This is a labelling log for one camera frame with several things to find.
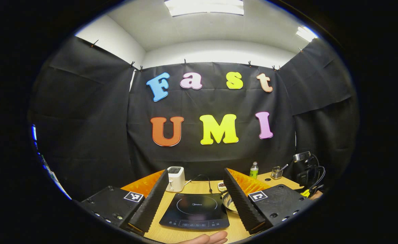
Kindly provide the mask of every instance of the orange foam pad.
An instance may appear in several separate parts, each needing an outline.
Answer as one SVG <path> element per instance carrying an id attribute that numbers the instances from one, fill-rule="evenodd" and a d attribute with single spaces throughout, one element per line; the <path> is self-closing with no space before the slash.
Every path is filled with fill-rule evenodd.
<path id="1" fill-rule="evenodd" d="M 137 180 L 131 184 L 122 187 L 122 190 L 132 191 L 135 193 L 143 194 L 145 198 L 148 197 L 155 183 L 158 181 L 164 170 L 153 173 L 152 175 L 145 176 L 140 180 Z"/>
<path id="2" fill-rule="evenodd" d="M 246 196 L 249 195 L 250 193 L 270 188 L 269 185 L 262 183 L 257 179 L 253 179 L 252 177 L 246 176 L 245 174 L 232 170 L 230 168 L 227 168 L 227 171 L 230 172 L 230 174 L 233 176 L 233 178 L 241 187 L 241 190 L 243 190 Z"/>

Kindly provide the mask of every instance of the table top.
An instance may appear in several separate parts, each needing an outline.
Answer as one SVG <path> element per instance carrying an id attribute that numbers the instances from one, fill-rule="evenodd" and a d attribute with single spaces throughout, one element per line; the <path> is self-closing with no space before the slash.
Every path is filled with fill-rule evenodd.
<path id="1" fill-rule="evenodd" d="M 274 180 L 271 179 L 270 181 L 266 182 L 266 178 L 270 178 L 271 173 L 265 173 L 258 175 L 258 180 L 264 182 L 270 186 L 275 186 L 278 184 L 284 184 L 291 189 L 300 189 L 302 187 L 299 186 L 298 183 L 295 183 L 289 179 L 284 177 Z M 217 184 L 221 181 L 211 181 L 211 189 L 213 193 L 220 193 Z M 164 213 L 166 212 L 167 208 L 171 204 L 173 197 L 177 192 L 168 192 L 165 191 L 160 205 L 157 209 L 155 214 L 154 220 L 152 221 L 151 227 L 148 232 L 145 233 L 145 237 L 160 241 L 163 243 L 177 243 L 180 241 L 186 241 L 193 238 L 198 237 L 202 234 L 212 235 L 220 230 L 224 230 L 227 232 L 227 244 L 235 241 L 239 241 L 245 239 L 250 236 L 249 232 L 244 228 L 243 223 L 241 222 L 240 217 L 236 213 L 227 212 L 227 218 L 229 219 L 230 226 L 223 229 L 218 230 L 211 230 L 211 231 L 203 231 L 203 230 L 185 230 L 185 229 L 177 229 L 162 226 L 159 224 L 160 219 L 163 217 Z M 184 186 L 184 189 L 179 193 L 189 193 L 189 194 L 208 194 L 209 186 L 208 181 L 194 181 L 190 182 L 189 184 Z"/>

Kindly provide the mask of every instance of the toaster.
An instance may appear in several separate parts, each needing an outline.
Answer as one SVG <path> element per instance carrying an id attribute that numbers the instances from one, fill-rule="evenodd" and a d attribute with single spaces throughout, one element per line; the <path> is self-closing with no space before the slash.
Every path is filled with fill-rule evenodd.
<path id="1" fill-rule="evenodd" d="M 169 183 L 167 184 L 166 191 L 180 192 L 184 188 L 185 176 L 183 167 L 168 167 Z"/>

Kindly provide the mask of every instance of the green bottle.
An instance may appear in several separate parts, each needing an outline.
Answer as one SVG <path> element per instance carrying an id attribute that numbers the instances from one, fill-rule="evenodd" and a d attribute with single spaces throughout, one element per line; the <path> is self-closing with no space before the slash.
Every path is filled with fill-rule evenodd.
<path id="1" fill-rule="evenodd" d="M 250 168 L 250 177 L 252 177 L 253 179 L 256 179 L 258 177 L 258 162 L 253 162 L 252 167 Z"/>

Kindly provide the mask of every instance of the black cooktop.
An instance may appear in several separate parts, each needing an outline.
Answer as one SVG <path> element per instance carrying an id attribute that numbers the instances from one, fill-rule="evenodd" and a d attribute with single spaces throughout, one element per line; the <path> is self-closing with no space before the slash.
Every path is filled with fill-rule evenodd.
<path id="1" fill-rule="evenodd" d="M 228 227 L 229 220 L 220 193 L 176 193 L 160 224 L 175 228 L 210 230 Z"/>

